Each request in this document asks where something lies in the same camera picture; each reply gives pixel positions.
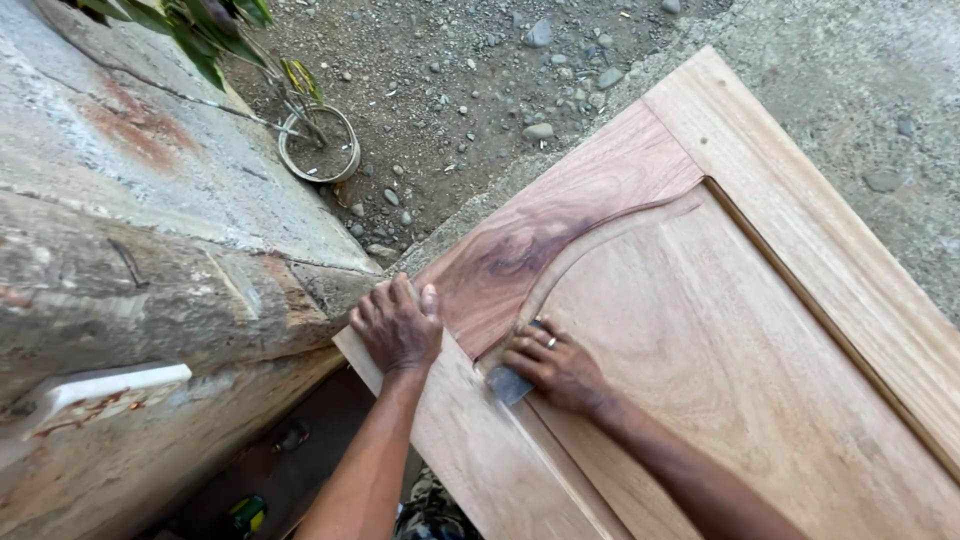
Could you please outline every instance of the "person's left hand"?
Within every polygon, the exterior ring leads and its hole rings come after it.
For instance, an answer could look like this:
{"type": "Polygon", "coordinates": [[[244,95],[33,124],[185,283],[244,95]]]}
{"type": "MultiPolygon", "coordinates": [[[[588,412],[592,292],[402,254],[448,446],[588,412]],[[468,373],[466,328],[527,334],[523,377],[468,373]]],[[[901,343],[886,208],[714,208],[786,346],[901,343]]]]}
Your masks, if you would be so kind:
{"type": "Polygon", "coordinates": [[[360,334],[373,362],[383,372],[426,376],[440,354],[444,323],[440,297],[429,284],[420,293],[422,309],[410,295],[406,274],[381,282],[350,312],[350,326],[360,334]]]}

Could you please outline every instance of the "person's right hand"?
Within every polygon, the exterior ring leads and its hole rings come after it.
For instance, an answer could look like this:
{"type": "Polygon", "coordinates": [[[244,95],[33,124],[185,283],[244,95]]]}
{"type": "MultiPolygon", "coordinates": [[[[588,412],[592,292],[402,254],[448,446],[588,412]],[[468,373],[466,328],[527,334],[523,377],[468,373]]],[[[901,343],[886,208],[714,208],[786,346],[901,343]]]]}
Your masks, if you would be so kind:
{"type": "Polygon", "coordinates": [[[540,324],[543,330],[527,326],[510,340],[503,363],[532,382],[553,405],[591,414],[612,394],[600,366],[549,317],[540,324]],[[553,348],[547,348],[554,337],[553,348]]]}

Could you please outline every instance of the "green object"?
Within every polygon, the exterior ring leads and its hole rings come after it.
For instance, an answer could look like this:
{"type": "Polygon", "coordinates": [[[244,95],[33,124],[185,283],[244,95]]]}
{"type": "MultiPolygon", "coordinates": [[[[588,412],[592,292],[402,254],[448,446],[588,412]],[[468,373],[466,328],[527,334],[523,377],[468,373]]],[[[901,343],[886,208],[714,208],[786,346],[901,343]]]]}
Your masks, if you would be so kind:
{"type": "Polygon", "coordinates": [[[240,500],[228,512],[234,537],[237,540],[247,540],[263,525],[267,517],[267,502],[259,495],[250,495],[240,500]]]}

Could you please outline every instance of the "concrete floor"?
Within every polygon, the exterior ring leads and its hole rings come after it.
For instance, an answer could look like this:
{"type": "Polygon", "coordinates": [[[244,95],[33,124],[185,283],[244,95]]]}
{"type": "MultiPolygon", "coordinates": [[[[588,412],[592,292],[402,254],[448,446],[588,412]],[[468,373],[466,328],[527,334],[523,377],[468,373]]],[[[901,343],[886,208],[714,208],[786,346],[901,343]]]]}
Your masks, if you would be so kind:
{"type": "MultiPolygon", "coordinates": [[[[712,45],[957,325],[957,28],[953,0],[737,0],[711,19],[681,18],[672,45],[613,88],[606,119],[712,45]]],[[[422,268],[560,157],[515,162],[392,270],[422,268]]]]}

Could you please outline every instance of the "plant pot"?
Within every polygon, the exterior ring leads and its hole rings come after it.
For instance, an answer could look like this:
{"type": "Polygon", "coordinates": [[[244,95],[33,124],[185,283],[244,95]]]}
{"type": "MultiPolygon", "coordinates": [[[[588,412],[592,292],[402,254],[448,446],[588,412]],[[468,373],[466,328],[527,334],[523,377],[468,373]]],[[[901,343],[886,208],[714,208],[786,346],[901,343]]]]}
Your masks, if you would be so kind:
{"type": "MultiPolygon", "coordinates": [[[[350,158],[347,163],[347,167],[345,167],[344,170],[340,171],[335,176],[331,177],[318,177],[306,174],[306,172],[300,170],[300,168],[294,164],[293,160],[290,159],[290,154],[287,152],[287,141],[289,135],[286,132],[280,132],[279,137],[276,139],[276,146],[280,152],[280,159],[283,160],[283,164],[286,165],[287,169],[292,172],[294,176],[303,181],[314,182],[317,184],[337,184],[338,182],[343,182],[349,177],[353,176],[353,173],[356,172],[357,167],[360,166],[360,141],[357,139],[357,133],[353,130],[353,126],[350,125],[347,117],[344,116],[342,112],[332,108],[329,105],[320,106],[314,104],[310,106],[310,110],[323,110],[329,112],[336,116],[337,119],[344,124],[344,127],[347,128],[347,134],[350,137],[350,158]]],[[[287,116],[286,121],[283,122],[283,127],[290,130],[293,129],[298,122],[300,122],[300,118],[291,113],[290,116],[287,116]]]]}

